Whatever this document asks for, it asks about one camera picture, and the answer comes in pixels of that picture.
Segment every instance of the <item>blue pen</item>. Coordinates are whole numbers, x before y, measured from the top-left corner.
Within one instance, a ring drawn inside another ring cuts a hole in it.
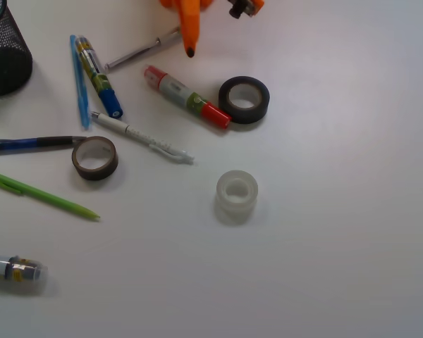
[[[78,109],[80,110],[80,119],[82,126],[88,130],[90,128],[90,116],[88,114],[87,91],[85,79],[83,77],[83,68],[80,57],[75,46],[75,35],[70,36],[70,49],[72,50],[73,69],[75,71],[75,83],[77,85]]]
[[[46,146],[72,146],[83,141],[83,136],[38,137],[36,139],[0,139],[0,151],[41,148]]]

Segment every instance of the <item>green label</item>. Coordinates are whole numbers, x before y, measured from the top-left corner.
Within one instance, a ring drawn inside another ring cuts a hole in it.
[[[102,90],[105,89],[111,89],[111,85],[108,81],[108,78],[103,74],[94,76],[92,78],[92,85],[94,86],[94,89],[96,89],[97,93],[100,93]]]
[[[207,100],[204,100],[198,93],[192,93],[186,102],[186,106],[192,113],[200,115],[206,103]]]

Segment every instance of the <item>black tape roll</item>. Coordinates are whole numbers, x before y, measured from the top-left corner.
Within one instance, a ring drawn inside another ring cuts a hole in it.
[[[100,165],[101,163],[99,165],[88,163],[88,168],[86,168],[80,163],[88,157],[104,163],[102,165]],[[94,136],[88,137],[75,146],[72,152],[72,163],[78,174],[85,180],[99,181],[114,173],[119,159],[113,142],[105,137]]]
[[[244,108],[232,101],[244,99],[254,106]],[[238,76],[224,82],[219,90],[219,108],[232,117],[232,122],[249,125],[260,121],[268,111],[269,90],[257,79]]]

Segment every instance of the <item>tape roll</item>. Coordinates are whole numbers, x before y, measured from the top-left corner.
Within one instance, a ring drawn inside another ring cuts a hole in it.
[[[268,88],[259,80],[248,76],[233,77],[219,90],[219,108],[232,117],[232,122],[249,125],[266,115],[269,97]]]
[[[119,159],[113,142],[105,137],[94,136],[75,146],[72,163],[85,180],[99,181],[114,173]]]
[[[221,176],[216,186],[216,200],[222,209],[233,213],[254,207],[259,185],[254,177],[241,170],[232,170]]]

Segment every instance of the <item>silver pen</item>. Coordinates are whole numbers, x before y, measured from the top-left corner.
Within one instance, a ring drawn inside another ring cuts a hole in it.
[[[105,125],[124,135],[132,137],[133,139],[137,139],[138,141],[148,145],[149,148],[158,151],[159,153],[165,155],[173,161],[192,163],[195,159],[186,151],[178,150],[171,146],[169,143],[166,143],[165,141],[157,141],[153,137],[138,132],[137,130],[133,129],[130,125],[121,122],[115,118],[110,118],[105,114],[96,113],[95,111],[91,112],[91,116],[93,121]]]
[[[170,31],[167,35],[164,35],[162,37],[157,37],[155,39],[155,42],[152,42],[146,46],[143,46],[134,51],[131,51],[130,53],[124,56],[121,56],[120,58],[112,60],[112,62],[108,62],[105,65],[105,69],[111,70],[126,61],[129,61],[131,59],[138,59],[139,57],[146,55],[148,52],[153,51],[154,49],[158,49],[162,46],[169,46],[181,40],[182,40],[182,34],[180,33],[180,27],[176,27],[172,31]]]

